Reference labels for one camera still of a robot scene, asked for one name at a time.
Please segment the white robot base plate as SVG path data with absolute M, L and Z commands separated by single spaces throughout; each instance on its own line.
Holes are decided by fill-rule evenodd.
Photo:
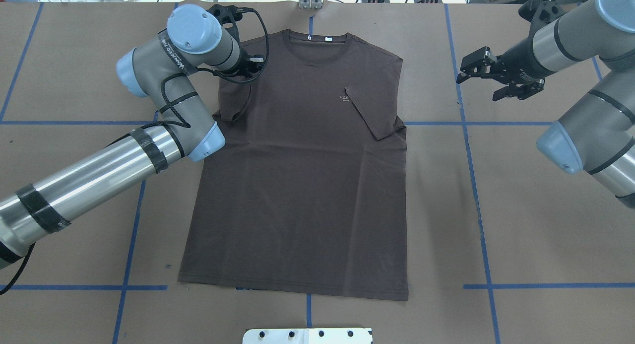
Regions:
M 252 329 L 243 335 L 243 344 L 373 344 L 368 328 L 277 328 Z

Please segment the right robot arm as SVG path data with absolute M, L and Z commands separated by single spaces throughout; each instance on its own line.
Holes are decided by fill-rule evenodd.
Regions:
M 461 61 L 456 84 L 492 79 L 493 101 L 525 100 L 559 72 L 595 59 L 606 74 L 553 121 L 538 150 L 569 174 L 586 173 L 634 208 L 634 0 L 529 0 L 518 11 L 528 35 L 502 54 L 483 46 Z

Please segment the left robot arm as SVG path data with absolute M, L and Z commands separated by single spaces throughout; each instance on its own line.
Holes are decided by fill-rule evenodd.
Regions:
M 248 54 L 236 26 L 243 14 L 254 12 L 236 5 L 180 5 L 164 30 L 118 60 L 123 86 L 137 97 L 149 97 L 159 120 L 2 200 L 2 269 L 25 263 L 40 239 L 179 159 L 197 162 L 225 145 L 220 126 L 189 77 L 204 71 L 234 84 L 259 77 L 268 54 Z

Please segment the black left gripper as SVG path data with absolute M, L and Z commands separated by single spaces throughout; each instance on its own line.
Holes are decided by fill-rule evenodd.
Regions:
M 238 63 L 225 72 L 229 81 L 254 81 L 265 68 L 265 55 L 250 55 L 241 49 Z

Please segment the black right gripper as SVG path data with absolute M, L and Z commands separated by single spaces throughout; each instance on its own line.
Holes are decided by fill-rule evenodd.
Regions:
M 494 91 L 492 101 L 503 98 L 525 100 L 544 90 L 546 68 L 541 66 L 533 52 L 531 40 L 523 40 L 504 54 L 492 54 L 488 46 L 466 55 L 456 77 L 456 84 L 469 78 L 491 79 L 494 77 L 505 86 Z

